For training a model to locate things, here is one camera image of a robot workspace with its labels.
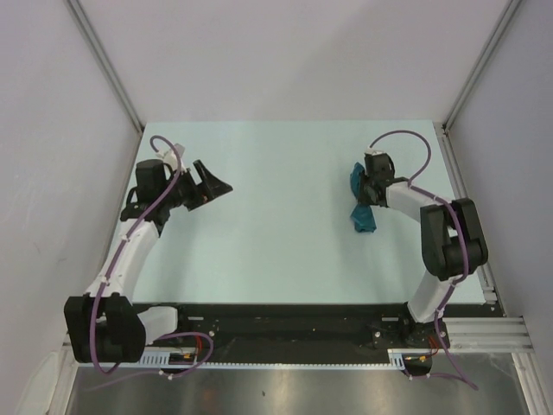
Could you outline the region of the right aluminium corner post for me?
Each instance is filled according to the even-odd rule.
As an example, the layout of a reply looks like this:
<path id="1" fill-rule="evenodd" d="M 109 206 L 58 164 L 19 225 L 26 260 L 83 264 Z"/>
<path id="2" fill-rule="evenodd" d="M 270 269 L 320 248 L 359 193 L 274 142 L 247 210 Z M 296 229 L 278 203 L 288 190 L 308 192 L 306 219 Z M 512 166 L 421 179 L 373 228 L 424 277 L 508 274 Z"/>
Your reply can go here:
<path id="1" fill-rule="evenodd" d="M 491 63 L 496 50 L 506 36 L 506 32 L 511 27 L 520 8 L 525 4 L 524 0 L 507 1 L 502 9 L 497 22 L 494 24 L 491 34 L 486 39 L 483 48 L 480 51 L 475 63 L 473 64 L 468 77 L 457 95 L 451 109 L 448 111 L 447 117 L 442 122 L 442 129 L 449 132 L 455 121 L 459 117 L 461 111 L 470 99 L 474 88 L 477 86 L 481 76 L 485 72 L 487 66 Z"/>

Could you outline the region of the teal satin napkin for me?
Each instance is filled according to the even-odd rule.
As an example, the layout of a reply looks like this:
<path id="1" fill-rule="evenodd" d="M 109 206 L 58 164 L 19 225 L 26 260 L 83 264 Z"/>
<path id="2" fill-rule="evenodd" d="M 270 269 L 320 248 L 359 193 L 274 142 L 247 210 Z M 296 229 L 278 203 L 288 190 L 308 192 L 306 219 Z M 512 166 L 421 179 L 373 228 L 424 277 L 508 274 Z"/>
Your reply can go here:
<path id="1" fill-rule="evenodd" d="M 350 174 L 349 184 L 354 198 L 359 196 L 360 175 L 365 173 L 365 168 L 360 163 L 355 163 Z M 354 230 L 357 233 L 374 233 L 377 230 L 376 221 L 370 206 L 365 206 L 356 201 L 356 206 L 350 214 Z"/>

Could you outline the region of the aluminium frame rail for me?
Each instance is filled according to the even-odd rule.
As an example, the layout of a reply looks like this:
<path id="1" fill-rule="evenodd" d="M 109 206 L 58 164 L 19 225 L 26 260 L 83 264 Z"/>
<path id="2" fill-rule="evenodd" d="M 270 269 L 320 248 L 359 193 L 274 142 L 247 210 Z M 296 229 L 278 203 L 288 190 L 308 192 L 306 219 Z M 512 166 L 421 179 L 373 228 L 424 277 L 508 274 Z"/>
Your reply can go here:
<path id="1" fill-rule="evenodd" d="M 444 340 L 431 340 L 426 348 L 390 349 L 415 353 L 424 349 L 448 346 L 452 350 L 467 350 L 475 353 L 486 350 L 509 353 L 512 350 L 526 350 L 531 346 L 527 330 L 520 319 L 447 317 L 441 320 L 441 323 L 445 328 L 441 332 L 445 337 Z M 197 331 L 180 332 L 177 328 L 173 333 L 165 335 L 145 348 L 185 348 L 191 346 L 196 337 L 201 338 L 203 349 L 214 349 L 213 339 L 209 335 Z"/>

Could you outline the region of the left aluminium corner post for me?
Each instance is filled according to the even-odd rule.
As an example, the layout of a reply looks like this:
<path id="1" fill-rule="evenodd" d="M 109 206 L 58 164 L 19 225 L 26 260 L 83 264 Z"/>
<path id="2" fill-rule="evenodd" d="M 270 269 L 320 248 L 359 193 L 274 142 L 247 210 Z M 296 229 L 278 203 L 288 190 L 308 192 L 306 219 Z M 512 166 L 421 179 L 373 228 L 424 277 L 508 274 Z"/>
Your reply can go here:
<path id="1" fill-rule="evenodd" d="M 124 112 L 124 115 L 129 120 L 135 132 L 142 135 L 145 130 L 145 126 L 140 120 L 137 109 L 133 105 L 129 94 L 124 87 L 124 83 L 121 81 L 118 71 L 111 62 L 111 59 L 105 50 L 105 46 L 94 28 L 92 20 L 87 14 L 82 2 L 79 0 L 64 0 L 63 3 L 67 7 L 67 10 L 87 47 L 89 47 L 93 59 L 99 66 L 100 72 L 103 74 L 107 85 L 113 92 L 116 101 Z"/>

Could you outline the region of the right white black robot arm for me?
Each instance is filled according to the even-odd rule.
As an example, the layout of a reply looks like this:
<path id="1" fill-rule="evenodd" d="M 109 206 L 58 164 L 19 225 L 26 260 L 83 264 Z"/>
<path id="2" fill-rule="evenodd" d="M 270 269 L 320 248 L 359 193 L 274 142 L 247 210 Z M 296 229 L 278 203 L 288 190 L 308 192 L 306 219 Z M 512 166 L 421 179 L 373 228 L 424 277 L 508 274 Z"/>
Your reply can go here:
<path id="1" fill-rule="evenodd" d="M 398 319 L 400 340 L 418 347 L 429 336 L 444 340 L 443 311 L 455 288 L 484 265 L 488 249 L 474 202 L 448 200 L 395 176 L 395 166 L 383 151 L 369 149 L 365 163 L 356 163 L 350 186 L 357 200 L 351 213 L 356 232 L 372 233 L 372 208 L 396 210 L 420 225 L 423 279 Z"/>

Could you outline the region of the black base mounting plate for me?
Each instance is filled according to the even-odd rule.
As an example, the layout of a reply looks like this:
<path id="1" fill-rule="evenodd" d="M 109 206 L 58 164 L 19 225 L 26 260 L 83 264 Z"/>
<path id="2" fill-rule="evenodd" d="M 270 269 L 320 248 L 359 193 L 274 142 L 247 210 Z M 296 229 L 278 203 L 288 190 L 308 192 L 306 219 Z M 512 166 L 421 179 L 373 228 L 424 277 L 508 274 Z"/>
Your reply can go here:
<path id="1" fill-rule="evenodd" d="M 174 303 L 177 329 L 213 339 L 214 351 L 231 347 L 321 348 L 360 346 L 372 350 L 426 348 L 397 336 L 403 303 L 362 304 L 206 304 Z"/>

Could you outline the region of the aluminium corner post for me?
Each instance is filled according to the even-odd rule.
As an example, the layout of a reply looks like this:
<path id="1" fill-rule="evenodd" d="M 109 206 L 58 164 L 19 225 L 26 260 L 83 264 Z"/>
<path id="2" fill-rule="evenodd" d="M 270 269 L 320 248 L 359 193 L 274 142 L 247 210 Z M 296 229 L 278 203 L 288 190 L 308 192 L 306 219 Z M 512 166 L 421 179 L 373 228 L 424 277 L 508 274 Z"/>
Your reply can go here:
<path id="1" fill-rule="evenodd" d="M 124 115 L 129 120 L 135 132 L 142 135 L 145 130 L 145 126 L 140 120 L 137 109 L 133 105 L 129 94 L 124 87 L 124 83 L 121 81 L 118 71 L 111 62 L 111 59 L 105 50 L 105 46 L 94 28 L 92 20 L 87 14 L 82 2 L 79 0 L 64 0 L 63 3 L 67 7 L 67 10 L 87 47 L 89 47 L 93 59 L 99 66 L 100 72 L 103 74 L 107 85 L 113 92 L 116 101 L 124 112 Z"/>
<path id="2" fill-rule="evenodd" d="M 485 72 L 487 66 L 491 63 L 496 50 L 506 36 L 506 32 L 511 27 L 520 8 L 525 4 L 524 0 L 507 1 L 502 9 L 497 22 L 494 24 L 491 34 L 486 39 L 483 48 L 480 51 L 475 63 L 473 64 L 468 77 L 457 95 L 451 109 L 448 111 L 447 117 L 442 122 L 442 129 L 449 132 L 455 121 L 459 117 L 461 111 L 470 99 L 474 88 L 477 86 L 481 76 Z"/>

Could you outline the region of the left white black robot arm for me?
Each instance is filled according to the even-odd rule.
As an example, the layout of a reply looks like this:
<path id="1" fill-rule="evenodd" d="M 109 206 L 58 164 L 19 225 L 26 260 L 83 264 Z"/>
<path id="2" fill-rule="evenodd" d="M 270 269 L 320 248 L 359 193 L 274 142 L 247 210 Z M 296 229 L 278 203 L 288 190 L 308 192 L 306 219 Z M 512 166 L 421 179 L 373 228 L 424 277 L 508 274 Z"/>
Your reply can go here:
<path id="1" fill-rule="evenodd" d="M 100 273 L 81 296 L 69 297 L 64 316 L 73 355 L 80 363 L 135 363 L 146 346 L 164 338 L 179 346 L 190 323 L 171 306 L 138 312 L 132 295 L 149 253 L 162 236 L 174 208 L 201 208 L 232 192 L 230 184 L 194 161 L 197 182 L 177 163 L 148 159 L 137 164 L 136 184 L 120 215 L 120 236 Z"/>

